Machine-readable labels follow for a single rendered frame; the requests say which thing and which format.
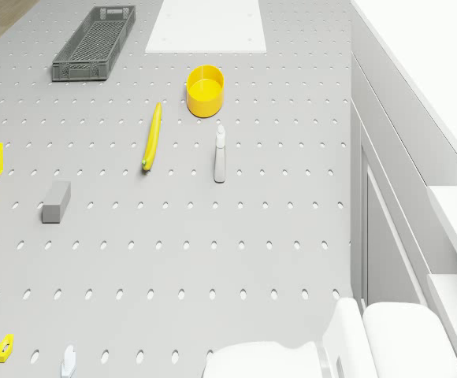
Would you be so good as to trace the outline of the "dark grey basket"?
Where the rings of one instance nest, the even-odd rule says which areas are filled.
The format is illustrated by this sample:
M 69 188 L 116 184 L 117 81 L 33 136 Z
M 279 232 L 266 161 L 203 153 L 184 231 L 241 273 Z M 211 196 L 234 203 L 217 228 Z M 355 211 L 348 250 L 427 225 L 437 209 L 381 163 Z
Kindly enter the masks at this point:
M 106 80 L 135 21 L 135 6 L 93 7 L 53 60 L 52 80 Z

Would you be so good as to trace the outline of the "white board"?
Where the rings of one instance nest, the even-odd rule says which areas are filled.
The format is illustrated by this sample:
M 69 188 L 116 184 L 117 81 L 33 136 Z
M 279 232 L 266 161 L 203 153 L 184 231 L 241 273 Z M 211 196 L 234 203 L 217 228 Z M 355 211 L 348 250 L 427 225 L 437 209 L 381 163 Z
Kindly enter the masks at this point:
M 265 53 L 258 0 L 164 0 L 147 53 Z

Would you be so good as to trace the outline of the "white cabinet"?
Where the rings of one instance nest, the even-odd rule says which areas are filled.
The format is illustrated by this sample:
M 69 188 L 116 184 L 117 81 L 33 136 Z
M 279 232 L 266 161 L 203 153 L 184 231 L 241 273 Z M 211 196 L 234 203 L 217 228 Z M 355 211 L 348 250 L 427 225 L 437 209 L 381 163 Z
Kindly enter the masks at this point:
M 457 0 L 351 0 L 351 287 L 457 357 Z

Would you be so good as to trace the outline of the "grey cube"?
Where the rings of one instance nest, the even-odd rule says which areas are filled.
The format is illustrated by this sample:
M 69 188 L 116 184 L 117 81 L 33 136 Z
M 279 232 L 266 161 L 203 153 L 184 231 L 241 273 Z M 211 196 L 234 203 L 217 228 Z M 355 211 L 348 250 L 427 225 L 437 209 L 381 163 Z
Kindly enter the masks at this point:
M 70 181 L 54 181 L 43 200 L 42 222 L 59 224 L 71 198 Z

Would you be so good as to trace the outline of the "yellow bowl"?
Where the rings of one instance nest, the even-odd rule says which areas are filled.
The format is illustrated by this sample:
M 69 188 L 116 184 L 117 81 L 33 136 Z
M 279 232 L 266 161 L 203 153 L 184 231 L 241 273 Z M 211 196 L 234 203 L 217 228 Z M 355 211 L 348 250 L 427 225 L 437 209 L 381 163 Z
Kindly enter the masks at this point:
M 195 68 L 187 78 L 187 106 L 196 117 L 212 117 L 222 107 L 224 77 L 212 65 Z

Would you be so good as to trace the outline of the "small white bottle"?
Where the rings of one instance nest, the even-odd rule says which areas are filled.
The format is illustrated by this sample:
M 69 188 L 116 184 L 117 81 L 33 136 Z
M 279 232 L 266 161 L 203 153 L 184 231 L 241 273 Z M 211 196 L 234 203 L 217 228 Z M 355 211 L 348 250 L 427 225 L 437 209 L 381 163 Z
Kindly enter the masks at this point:
M 226 170 L 225 141 L 226 141 L 225 128 L 222 124 L 219 124 L 217 126 L 216 149 L 215 149 L 215 158 L 214 158 L 214 181 L 216 183 L 225 182 L 225 170 Z

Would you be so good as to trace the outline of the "yellow nut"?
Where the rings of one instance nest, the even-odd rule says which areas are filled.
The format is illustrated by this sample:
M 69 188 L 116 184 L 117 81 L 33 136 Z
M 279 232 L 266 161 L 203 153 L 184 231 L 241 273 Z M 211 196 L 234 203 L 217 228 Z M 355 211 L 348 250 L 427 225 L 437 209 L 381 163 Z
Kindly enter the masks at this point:
M 13 352 L 14 334 L 6 334 L 0 342 L 0 363 L 5 363 Z

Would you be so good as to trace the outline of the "banana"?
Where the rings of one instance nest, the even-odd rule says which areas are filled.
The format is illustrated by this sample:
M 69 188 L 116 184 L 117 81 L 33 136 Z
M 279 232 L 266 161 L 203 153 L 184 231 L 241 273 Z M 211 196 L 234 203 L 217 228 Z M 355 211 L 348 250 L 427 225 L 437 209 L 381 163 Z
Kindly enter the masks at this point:
M 150 124 L 150 130 L 147 140 L 147 146 L 142 159 L 142 170 L 149 172 L 154 163 L 155 154 L 158 147 L 158 137 L 162 120 L 162 104 L 160 102 L 155 106 L 154 114 Z

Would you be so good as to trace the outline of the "white bolt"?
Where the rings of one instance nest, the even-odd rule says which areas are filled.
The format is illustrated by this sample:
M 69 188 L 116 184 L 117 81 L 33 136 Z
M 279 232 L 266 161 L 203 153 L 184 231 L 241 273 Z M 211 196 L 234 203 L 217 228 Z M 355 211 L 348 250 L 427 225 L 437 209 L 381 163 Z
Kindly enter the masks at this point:
M 68 345 L 61 362 L 61 378 L 72 378 L 76 370 L 76 352 L 73 345 Z

